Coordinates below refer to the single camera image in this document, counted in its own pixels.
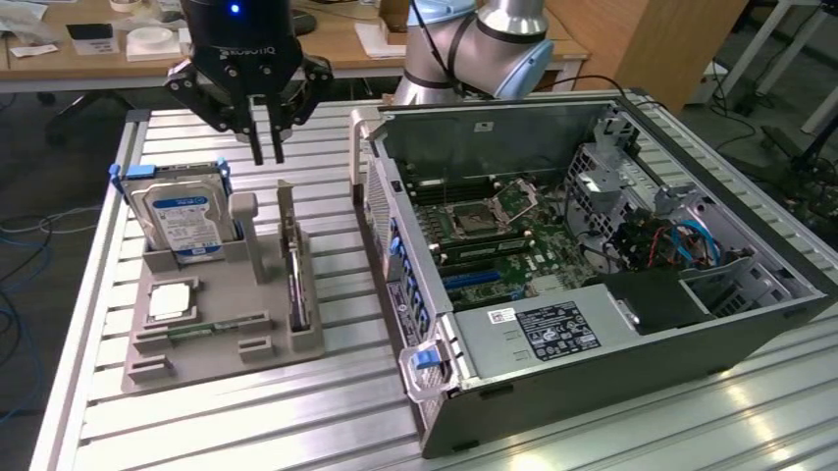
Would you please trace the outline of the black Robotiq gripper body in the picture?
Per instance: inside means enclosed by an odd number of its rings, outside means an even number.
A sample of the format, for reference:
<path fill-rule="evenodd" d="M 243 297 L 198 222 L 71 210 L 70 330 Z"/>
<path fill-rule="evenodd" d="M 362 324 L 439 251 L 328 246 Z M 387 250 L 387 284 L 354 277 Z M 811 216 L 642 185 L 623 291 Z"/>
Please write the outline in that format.
<path fill-rule="evenodd" d="M 303 70 L 303 47 L 288 1 L 183 1 L 191 38 L 187 59 L 198 68 L 198 83 L 226 104 L 232 96 L 288 93 Z"/>

